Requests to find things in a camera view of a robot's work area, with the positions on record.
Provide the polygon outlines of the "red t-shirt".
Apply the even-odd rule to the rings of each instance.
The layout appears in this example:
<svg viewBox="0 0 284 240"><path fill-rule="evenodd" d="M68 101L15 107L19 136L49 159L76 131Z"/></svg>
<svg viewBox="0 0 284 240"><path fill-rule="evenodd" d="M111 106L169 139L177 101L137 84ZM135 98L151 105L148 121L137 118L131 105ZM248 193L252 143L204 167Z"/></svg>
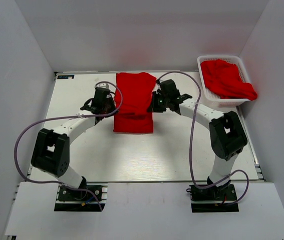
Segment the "red t-shirt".
<svg viewBox="0 0 284 240"><path fill-rule="evenodd" d="M153 115L148 112L156 77L146 72L116 74L116 107L113 132L121 134L153 133Z"/></svg>

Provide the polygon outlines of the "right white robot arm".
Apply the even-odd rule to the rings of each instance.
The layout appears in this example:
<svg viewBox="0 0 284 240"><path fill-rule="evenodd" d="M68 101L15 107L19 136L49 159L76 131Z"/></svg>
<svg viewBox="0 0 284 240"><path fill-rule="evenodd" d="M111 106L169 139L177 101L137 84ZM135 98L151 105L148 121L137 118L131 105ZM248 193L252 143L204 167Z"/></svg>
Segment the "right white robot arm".
<svg viewBox="0 0 284 240"><path fill-rule="evenodd" d="M157 80L158 88L152 93L148 111L163 113L171 110L180 116L190 118L192 127L199 123L207 128L211 148L215 154L212 171L207 178L207 185L194 186L199 190L208 189L208 195L217 200L226 193L225 186L235 174L233 165L247 145L247 137L234 111L221 112L201 104L199 98L181 94L173 80Z"/></svg>

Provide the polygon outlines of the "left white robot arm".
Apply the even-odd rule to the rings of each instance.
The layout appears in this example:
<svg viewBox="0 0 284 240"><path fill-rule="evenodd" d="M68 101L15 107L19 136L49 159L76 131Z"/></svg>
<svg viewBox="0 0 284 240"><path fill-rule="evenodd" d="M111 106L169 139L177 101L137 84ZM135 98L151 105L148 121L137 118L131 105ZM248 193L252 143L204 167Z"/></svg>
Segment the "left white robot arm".
<svg viewBox="0 0 284 240"><path fill-rule="evenodd" d="M32 166L71 187L70 194L75 199L83 199L87 195L86 180L70 166L70 145L100 122L105 114L114 110L111 91L103 87L95 88L94 98L84 103L78 117L53 129L43 128L39 131L31 159Z"/></svg>

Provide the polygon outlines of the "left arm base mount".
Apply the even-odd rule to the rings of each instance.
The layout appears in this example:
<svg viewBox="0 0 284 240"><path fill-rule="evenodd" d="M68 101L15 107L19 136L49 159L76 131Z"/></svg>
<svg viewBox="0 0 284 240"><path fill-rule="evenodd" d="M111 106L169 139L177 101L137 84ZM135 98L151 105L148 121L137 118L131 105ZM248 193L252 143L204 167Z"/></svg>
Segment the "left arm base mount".
<svg viewBox="0 0 284 240"><path fill-rule="evenodd" d="M107 187L106 183L93 184L88 183L87 189L90 190L98 199L101 208L93 195L89 192L74 191L61 185L58 187L55 212L101 212L107 200Z"/></svg>

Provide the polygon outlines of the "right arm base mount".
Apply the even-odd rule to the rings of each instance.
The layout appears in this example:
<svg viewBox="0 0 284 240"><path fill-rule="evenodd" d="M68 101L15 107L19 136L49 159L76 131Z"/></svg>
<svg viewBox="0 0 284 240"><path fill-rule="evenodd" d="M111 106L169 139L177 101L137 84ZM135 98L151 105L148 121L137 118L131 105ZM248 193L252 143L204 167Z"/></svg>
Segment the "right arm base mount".
<svg viewBox="0 0 284 240"><path fill-rule="evenodd" d="M186 189L190 194L191 210L193 213L235 213L239 212L235 187L229 184L226 187L212 187L198 189L190 185Z"/></svg>

